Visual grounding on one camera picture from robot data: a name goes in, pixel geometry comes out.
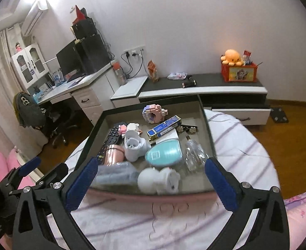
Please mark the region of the black TV remote control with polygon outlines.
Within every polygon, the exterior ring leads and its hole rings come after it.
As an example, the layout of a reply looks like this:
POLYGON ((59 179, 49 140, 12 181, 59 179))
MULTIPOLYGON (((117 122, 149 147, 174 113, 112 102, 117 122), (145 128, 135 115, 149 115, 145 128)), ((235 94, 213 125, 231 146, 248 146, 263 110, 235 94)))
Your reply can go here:
POLYGON ((119 134, 119 129, 126 129, 127 125, 128 123, 126 122, 118 122, 109 131, 107 138, 96 156, 99 165, 103 164, 107 147, 110 145, 119 145, 121 143, 122 133, 119 134))

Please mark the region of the white plug night light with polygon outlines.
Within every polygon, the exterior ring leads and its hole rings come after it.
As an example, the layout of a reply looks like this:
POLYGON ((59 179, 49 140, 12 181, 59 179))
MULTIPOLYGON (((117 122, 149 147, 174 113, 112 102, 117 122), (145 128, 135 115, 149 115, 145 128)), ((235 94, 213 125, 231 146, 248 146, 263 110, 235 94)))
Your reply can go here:
POLYGON ((124 150, 125 157, 130 162, 137 161, 151 149, 150 142, 140 137, 136 131, 130 130, 125 134, 124 150))

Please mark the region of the clear glass perfume bottle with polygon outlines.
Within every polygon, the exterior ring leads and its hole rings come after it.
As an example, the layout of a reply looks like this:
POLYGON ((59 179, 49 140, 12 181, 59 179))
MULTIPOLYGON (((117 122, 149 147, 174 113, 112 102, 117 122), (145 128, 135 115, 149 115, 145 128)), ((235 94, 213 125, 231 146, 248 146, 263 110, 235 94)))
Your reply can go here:
POLYGON ((187 142, 185 143, 185 163, 190 172, 197 172, 204 165, 209 158, 208 154, 204 151, 201 144, 186 136, 187 142))

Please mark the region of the black hair clip white flowers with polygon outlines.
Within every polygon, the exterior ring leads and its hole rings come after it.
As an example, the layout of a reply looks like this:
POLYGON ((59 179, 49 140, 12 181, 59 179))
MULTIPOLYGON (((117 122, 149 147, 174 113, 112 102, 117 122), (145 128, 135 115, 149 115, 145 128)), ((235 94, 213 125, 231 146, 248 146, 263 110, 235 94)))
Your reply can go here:
POLYGON ((187 134, 195 134, 195 133, 197 133, 197 126, 181 124, 181 125, 176 127, 176 131, 178 133, 184 133, 185 132, 187 134))

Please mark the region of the pink pillow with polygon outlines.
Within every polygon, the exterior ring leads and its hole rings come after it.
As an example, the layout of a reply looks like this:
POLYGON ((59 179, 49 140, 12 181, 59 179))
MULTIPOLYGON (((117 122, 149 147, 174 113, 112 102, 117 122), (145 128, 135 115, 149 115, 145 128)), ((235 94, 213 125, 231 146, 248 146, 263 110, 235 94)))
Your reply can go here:
POLYGON ((7 157, 0 152, 0 182, 13 168, 19 168, 20 164, 17 160, 15 148, 13 148, 7 157))

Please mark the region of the black office chair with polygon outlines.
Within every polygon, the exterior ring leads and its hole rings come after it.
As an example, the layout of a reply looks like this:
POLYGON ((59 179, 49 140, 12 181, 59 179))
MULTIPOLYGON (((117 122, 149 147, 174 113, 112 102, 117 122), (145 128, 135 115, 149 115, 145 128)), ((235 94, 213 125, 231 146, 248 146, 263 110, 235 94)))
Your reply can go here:
POLYGON ((68 145, 65 134, 78 128, 76 113, 66 104, 39 106, 31 95, 21 91, 14 96, 13 107, 20 126, 39 130, 52 141, 54 148, 57 148, 58 141, 68 145))

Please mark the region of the rose gold metal can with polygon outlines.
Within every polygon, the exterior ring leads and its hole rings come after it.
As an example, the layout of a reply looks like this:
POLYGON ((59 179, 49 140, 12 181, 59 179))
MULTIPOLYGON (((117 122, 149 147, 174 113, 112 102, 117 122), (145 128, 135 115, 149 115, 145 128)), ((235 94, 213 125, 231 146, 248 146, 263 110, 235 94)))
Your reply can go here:
POLYGON ((108 145, 105 151, 103 164, 106 166, 118 164, 124 161, 125 150, 120 145, 108 145))

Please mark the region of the clear blue storage case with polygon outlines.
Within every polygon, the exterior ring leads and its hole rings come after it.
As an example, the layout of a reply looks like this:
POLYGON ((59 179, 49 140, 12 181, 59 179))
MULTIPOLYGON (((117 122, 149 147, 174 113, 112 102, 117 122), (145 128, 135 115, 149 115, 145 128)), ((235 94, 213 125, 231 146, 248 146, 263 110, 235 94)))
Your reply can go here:
POLYGON ((113 165, 99 165, 91 187, 136 185, 139 172, 131 162, 119 162, 113 165))

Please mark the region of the white pearl hair clip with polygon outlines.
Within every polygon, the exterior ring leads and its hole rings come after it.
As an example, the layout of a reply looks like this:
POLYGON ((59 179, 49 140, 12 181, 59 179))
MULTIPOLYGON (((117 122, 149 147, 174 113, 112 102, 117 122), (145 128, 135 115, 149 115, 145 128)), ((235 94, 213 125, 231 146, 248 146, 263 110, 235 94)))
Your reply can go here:
POLYGON ((127 125, 122 124, 122 125, 119 125, 118 127, 118 133, 122 137, 124 137, 126 132, 130 130, 136 131, 138 135, 142 134, 142 131, 140 130, 138 123, 129 123, 127 125))

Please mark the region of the white striped bed sheet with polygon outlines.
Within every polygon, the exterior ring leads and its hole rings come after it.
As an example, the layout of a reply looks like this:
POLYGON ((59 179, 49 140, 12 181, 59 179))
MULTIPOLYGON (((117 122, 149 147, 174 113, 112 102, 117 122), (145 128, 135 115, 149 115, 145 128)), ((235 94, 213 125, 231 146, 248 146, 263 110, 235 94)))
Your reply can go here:
POLYGON ((232 115, 204 111, 216 159, 205 164, 208 199, 121 201, 89 191, 70 215, 91 249, 289 249, 277 172, 232 115))

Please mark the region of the white computer desk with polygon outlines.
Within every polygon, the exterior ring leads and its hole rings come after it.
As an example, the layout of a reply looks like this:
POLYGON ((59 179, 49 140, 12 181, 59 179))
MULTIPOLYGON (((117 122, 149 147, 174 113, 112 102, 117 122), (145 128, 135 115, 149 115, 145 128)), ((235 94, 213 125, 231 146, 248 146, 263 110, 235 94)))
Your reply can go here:
POLYGON ((111 97, 120 87, 113 69, 113 65, 117 62, 117 60, 112 60, 91 75, 53 87, 42 96, 38 104, 47 102, 56 104, 73 98, 91 123, 95 125, 103 111, 115 108, 111 97))

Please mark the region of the beige curtain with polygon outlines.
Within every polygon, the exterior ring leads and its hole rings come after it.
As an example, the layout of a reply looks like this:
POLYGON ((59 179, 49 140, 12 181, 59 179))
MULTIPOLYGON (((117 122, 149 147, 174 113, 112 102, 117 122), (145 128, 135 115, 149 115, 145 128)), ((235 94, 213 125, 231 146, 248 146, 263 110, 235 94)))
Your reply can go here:
POLYGON ((0 152, 8 155, 17 146, 33 158, 42 151, 47 138, 38 130, 20 126, 15 115, 14 96, 25 90, 11 65, 16 43, 24 46, 19 24, 0 31, 0 152))

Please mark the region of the pink storage box green rim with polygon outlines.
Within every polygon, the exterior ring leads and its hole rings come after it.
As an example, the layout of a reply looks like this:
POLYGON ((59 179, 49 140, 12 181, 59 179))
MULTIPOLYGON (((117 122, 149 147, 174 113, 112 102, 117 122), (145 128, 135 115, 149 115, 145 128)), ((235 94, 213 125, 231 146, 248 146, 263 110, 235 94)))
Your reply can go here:
POLYGON ((164 121, 143 117, 145 105, 102 113, 69 176, 70 196, 93 190, 98 196, 139 202, 194 201, 214 197, 203 156, 188 148, 198 143, 215 155, 204 107, 197 95, 156 100, 164 121))

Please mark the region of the blue rectangular carton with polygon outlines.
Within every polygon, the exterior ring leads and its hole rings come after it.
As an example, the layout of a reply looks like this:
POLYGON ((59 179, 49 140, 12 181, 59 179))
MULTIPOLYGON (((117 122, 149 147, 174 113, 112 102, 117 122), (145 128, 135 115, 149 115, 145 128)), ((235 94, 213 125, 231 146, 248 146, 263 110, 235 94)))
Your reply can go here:
POLYGON ((159 125, 153 127, 151 130, 147 131, 147 135, 150 141, 154 141, 170 132, 172 129, 175 129, 179 125, 181 125, 182 119, 175 115, 166 121, 160 123, 159 125))

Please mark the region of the white glass door cabinet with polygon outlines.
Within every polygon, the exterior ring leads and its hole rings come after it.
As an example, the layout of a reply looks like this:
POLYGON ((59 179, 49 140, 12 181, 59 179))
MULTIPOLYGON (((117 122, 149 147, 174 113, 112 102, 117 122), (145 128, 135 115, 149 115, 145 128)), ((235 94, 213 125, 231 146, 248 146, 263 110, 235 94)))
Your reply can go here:
POLYGON ((11 57, 23 86, 28 89, 50 70, 37 43, 31 44, 11 57))

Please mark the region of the teal lidded plastic box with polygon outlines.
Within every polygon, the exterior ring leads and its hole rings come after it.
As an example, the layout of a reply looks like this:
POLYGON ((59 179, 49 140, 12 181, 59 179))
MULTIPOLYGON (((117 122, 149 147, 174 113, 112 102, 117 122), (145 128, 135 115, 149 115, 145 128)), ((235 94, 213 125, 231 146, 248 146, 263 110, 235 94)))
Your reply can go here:
POLYGON ((151 166, 157 168, 173 166, 178 164, 182 159, 182 150, 177 139, 168 139, 160 142, 145 154, 145 160, 151 166))

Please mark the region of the black computer monitor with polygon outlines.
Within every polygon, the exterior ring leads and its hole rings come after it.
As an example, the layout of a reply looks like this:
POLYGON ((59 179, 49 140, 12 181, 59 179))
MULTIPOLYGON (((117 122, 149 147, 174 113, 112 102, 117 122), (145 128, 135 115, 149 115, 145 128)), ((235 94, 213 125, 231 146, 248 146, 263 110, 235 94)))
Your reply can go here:
POLYGON ((76 51, 75 40, 71 41, 56 54, 63 77, 70 82, 85 76, 83 66, 76 51))

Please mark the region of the plastic bottle red cap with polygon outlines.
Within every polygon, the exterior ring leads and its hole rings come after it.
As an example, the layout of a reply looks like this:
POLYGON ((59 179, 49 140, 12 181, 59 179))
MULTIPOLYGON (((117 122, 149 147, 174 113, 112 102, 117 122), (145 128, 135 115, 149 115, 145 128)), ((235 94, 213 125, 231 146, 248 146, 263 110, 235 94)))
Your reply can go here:
POLYGON ((121 85, 124 85, 127 83, 127 79, 126 79, 126 76, 125 76, 125 73, 123 71, 123 68, 120 66, 120 63, 119 62, 116 62, 114 65, 113 65, 113 70, 116 74, 116 77, 117 77, 117 80, 121 85))

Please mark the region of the orange snack bag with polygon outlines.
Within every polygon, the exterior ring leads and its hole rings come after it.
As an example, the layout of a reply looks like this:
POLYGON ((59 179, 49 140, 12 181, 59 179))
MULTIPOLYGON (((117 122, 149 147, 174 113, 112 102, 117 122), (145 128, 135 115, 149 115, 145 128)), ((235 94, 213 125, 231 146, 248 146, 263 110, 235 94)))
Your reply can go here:
POLYGON ((152 60, 148 62, 147 68, 148 68, 150 79, 153 82, 157 82, 159 80, 159 75, 158 75, 157 67, 152 60))

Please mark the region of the black speaker on tower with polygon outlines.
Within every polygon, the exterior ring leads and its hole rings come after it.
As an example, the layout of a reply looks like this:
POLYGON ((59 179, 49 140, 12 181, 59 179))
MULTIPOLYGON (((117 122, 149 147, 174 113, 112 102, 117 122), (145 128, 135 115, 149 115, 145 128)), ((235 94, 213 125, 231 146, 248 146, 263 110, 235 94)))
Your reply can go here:
POLYGON ((80 20, 74 25, 72 25, 74 35, 78 40, 81 40, 86 37, 91 37, 97 34, 97 29, 93 20, 88 17, 86 19, 80 20))

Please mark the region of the white plastic packet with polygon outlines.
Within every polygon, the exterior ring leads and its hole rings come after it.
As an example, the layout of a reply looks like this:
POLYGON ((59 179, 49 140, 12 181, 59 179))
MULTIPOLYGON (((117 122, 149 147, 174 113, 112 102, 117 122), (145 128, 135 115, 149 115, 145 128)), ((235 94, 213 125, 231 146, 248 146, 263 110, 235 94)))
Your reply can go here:
POLYGON ((185 72, 173 72, 167 76, 168 80, 184 80, 187 78, 187 73, 185 72))

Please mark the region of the black cylinder flashlight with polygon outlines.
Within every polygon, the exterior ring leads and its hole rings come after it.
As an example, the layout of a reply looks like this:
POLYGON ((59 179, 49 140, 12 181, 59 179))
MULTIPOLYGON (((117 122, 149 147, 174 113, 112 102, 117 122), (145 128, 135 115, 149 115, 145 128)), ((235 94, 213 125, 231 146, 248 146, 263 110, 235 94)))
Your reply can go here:
POLYGON ((182 83, 182 87, 183 88, 191 88, 191 87, 195 87, 196 86, 196 81, 195 80, 189 80, 189 81, 186 81, 186 82, 183 82, 182 83))

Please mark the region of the red printed storage box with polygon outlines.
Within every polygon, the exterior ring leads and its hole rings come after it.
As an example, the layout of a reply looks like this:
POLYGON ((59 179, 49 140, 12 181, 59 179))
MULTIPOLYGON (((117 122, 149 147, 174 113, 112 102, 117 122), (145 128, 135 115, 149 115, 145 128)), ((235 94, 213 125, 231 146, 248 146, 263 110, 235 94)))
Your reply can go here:
POLYGON ((221 75, 226 83, 255 83, 257 81, 257 68, 258 66, 254 63, 242 66, 221 64, 221 75))

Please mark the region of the white air conditioner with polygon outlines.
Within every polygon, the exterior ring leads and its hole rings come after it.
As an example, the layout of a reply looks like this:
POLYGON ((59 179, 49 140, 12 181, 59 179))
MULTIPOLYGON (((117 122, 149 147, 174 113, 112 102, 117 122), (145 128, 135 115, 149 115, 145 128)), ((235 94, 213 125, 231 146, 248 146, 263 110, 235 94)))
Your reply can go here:
POLYGON ((39 20, 44 16, 47 11, 48 4, 46 0, 35 1, 21 26, 22 36, 29 36, 34 30, 35 25, 39 22, 39 20))

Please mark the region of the orange octopus plush toy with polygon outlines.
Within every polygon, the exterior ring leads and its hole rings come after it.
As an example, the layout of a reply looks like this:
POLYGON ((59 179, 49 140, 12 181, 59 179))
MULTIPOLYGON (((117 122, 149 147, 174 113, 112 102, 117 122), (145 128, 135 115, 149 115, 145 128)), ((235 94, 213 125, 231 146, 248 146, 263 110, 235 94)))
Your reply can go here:
POLYGON ((221 56, 222 64, 229 66, 242 66, 243 61, 241 59, 240 54, 234 49, 226 50, 225 54, 221 56))

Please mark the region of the white wall power strip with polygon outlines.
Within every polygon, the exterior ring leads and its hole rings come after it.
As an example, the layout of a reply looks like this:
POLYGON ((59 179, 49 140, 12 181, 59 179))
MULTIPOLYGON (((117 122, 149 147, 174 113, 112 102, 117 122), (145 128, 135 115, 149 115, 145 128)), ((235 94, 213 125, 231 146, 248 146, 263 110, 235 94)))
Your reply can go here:
POLYGON ((124 50, 124 53, 128 53, 129 55, 133 56, 134 54, 139 55, 141 52, 144 52, 145 46, 140 45, 137 47, 129 48, 124 50))

